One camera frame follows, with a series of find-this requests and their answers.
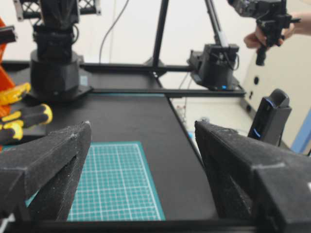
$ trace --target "black device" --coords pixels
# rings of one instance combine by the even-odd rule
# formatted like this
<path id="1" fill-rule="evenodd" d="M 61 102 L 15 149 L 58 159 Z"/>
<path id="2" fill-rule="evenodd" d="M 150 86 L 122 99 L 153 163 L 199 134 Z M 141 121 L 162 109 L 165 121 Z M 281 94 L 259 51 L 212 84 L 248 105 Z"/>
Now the black device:
<path id="1" fill-rule="evenodd" d="M 280 89 L 261 100 L 248 136 L 276 145 L 292 111 L 290 98 Z"/>
<path id="2" fill-rule="evenodd" d="M 256 65 L 264 66 L 266 51 L 273 45 L 278 45 L 284 39 L 282 30 L 289 28 L 291 23 L 299 23 L 300 19 L 293 18 L 287 13 L 286 0 L 228 0 L 236 12 L 242 17 L 252 17 L 258 27 L 267 37 L 267 46 L 262 45 L 258 50 Z"/>
<path id="3" fill-rule="evenodd" d="M 207 44 L 203 52 L 191 51 L 188 63 L 194 69 L 193 80 L 201 86 L 215 91 L 235 90 L 237 81 L 233 77 L 239 47 L 228 44 L 222 31 L 213 0 L 205 0 L 216 44 Z"/>
<path id="4" fill-rule="evenodd" d="M 14 26 L 0 28 L 0 45 L 16 42 L 17 35 Z"/>
<path id="5" fill-rule="evenodd" d="M 19 0 L 14 1 L 17 18 L 39 18 L 34 25 L 34 41 L 37 49 L 31 53 L 30 71 L 31 94 L 41 101 L 71 101 L 92 90 L 90 86 L 80 85 L 80 76 L 90 74 L 80 69 L 82 56 L 72 51 L 78 39 L 80 14 L 95 14 L 100 10 L 98 0 Z"/>
<path id="6" fill-rule="evenodd" d="M 311 161 L 302 154 L 196 122 L 220 218 L 252 219 L 257 232 L 311 231 Z"/>

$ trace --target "metal frame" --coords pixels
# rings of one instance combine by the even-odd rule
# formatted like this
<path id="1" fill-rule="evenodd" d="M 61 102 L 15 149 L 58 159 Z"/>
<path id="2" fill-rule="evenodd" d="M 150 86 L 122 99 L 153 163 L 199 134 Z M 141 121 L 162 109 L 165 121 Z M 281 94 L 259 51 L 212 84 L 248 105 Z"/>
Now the metal frame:
<path id="1" fill-rule="evenodd" d="M 215 8 L 213 2 L 206 0 L 207 8 L 209 11 Z M 164 65 L 160 61 L 160 52 L 162 47 L 162 40 L 167 16 L 167 10 L 169 6 L 169 0 L 162 0 L 160 7 L 160 14 L 157 26 L 157 32 L 155 37 L 154 52 L 152 58 L 146 64 L 96 64 L 85 63 L 81 65 L 81 68 L 88 72 L 124 72 L 124 73 L 149 73 L 160 83 L 159 78 L 167 72 L 192 72 L 193 69 L 190 66 L 176 66 L 176 65 Z M 216 41 L 226 42 L 226 39 L 222 36 L 222 30 L 220 25 L 214 25 L 214 21 L 218 22 L 218 19 L 211 19 L 214 28 Z M 28 62 L 23 61 L 4 61 L 3 67 L 7 70 L 21 70 L 29 67 Z M 160 85 L 161 89 L 94 89 L 94 93 L 127 93 L 127 94 L 164 94 L 168 98 L 181 98 L 181 97 L 244 97 L 244 89 L 238 85 L 235 91 L 210 91 L 205 90 L 182 90 L 182 89 L 165 89 Z"/>

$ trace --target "black cable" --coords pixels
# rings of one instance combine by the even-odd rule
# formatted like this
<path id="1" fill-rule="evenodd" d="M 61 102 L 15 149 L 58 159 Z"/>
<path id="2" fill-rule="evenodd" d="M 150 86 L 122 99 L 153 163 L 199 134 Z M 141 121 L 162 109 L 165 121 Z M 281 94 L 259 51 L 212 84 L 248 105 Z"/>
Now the black cable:
<path id="1" fill-rule="evenodd" d="M 77 42 L 77 40 L 79 39 L 79 35 L 80 35 L 79 28 L 76 25 L 73 25 L 73 27 L 76 29 L 77 35 L 76 35 L 74 41 L 72 42 L 72 44 Z"/>
<path id="2" fill-rule="evenodd" d="M 210 55 L 216 57 L 218 60 L 222 60 L 222 59 L 220 58 L 220 56 L 218 56 L 217 54 L 210 53 Z M 239 69 L 239 67 L 240 67 L 240 56 L 239 56 L 238 54 L 237 54 L 237 67 L 236 67 L 236 68 L 232 67 L 232 65 L 230 64 L 230 60 L 229 60 L 228 54 L 225 53 L 225 52 L 224 52 L 224 57 L 225 57 L 225 59 L 226 59 L 226 61 L 227 61 L 227 65 L 228 65 L 228 67 L 229 67 L 230 69 L 232 69 L 233 71 L 236 71 L 236 70 Z"/>
<path id="3" fill-rule="evenodd" d="M 119 21 L 120 17 L 122 16 L 123 12 L 125 11 L 128 3 L 130 0 L 127 0 L 125 5 L 123 6 L 123 9 L 121 10 L 120 14 L 118 15 L 118 17 L 116 18 L 116 20 L 112 23 L 111 27 L 108 29 L 108 31 L 106 32 L 102 44 L 101 44 L 101 48 L 100 48 L 100 53 L 99 53 L 99 63 L 102 62 L 102 52 L 103 52 L 103 47 L 104 47 L 104 43 L 109 35 L 109 33 L 111 32 L 111 30 L 114 28 L 114 26 L 117 24 L 117 22 Z"/>
<path id="4" fill-rule="evenodd" d="M 283 133 L 284 133 L 284 129 L 282 129 L 281 135 L 280 135 L 280 139 L 278 141 L 278 147 L 281 146 L 281 142 L 282 142 L 282 137 L 283 137 Z"/>
<path id="5" fill-rule="evenodd" d="M 240 67 L 240 56 L 237 54 L 237 67 L 234 68 L 234 67 L 232 67 L 232 65 L 230 64 L 230 60 L 229 60 L 228 54 L 227 54 L 227 53 L 224 53 L 224 54 L 225 54 L 225 59 L 227 60 L 227 63 L 228 63 L 229 68 L 232 69 L 233 71 L 238 70 L 239 67 Z"/>

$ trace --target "white wall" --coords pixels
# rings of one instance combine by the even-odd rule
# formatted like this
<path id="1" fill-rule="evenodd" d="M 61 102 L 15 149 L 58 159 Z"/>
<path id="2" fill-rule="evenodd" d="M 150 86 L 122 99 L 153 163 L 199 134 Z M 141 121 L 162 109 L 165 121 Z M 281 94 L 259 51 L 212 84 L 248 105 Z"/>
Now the white wall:
<path id="1" fill-rule="evenodd" d="M 118 14 L 125 0 L 102 0 L 103 15 L 82 16 L 78 25 L 80 38 L 74 50 L 83 54 L 87 62 L 98 62 L 101 39 L 112 23 L 113 13 Z M 105 44 L 103 61 L 114 63 L 143 63 L 153 52 L 160 0 L 130 0 L 111 38 Z M 239 17 L 227 0 L 215 0 L 218 15 L 228 41 L 241 47 L 241 67 L 236 77 L 243 82 L 253 52 L 244 43 L 244 36 L 254 29 L 252 19 Z M 32 29 L 28 21 L 17 22 L 13 0 L 2 0 L 0 16 L 6 24 L 14 24 L 19 36 L 17 43 L 10 44 L 5 59 L 28 60 L 35 49 Z M 186 64 L 190 50 L 202 50 L 205 43 L 214 43 L 213 32 L 204 0 L 171 0 L 163 39 L 161 60 L 166 64 Z M 167 87 L 179 86 L 184 74 L 167 74 L 172 79 L 162 79 Z"/>

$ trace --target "black mount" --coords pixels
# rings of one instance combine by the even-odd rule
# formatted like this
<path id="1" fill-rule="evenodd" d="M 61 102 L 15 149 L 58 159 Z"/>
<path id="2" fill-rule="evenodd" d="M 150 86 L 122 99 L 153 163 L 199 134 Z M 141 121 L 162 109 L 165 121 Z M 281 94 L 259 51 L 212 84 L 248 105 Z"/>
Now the black mount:
<path id="1" fill-rule="evenodd" d="M 213 0 L 205 0 L 216 44 L 205 45 L 203 52 L 191 51 L 188 63 L 194 68 L 193 80 L 214 91 L 235 90 L 238 82 L 233 77 L 239 47 L 228 44 L 222 31 Z"/>

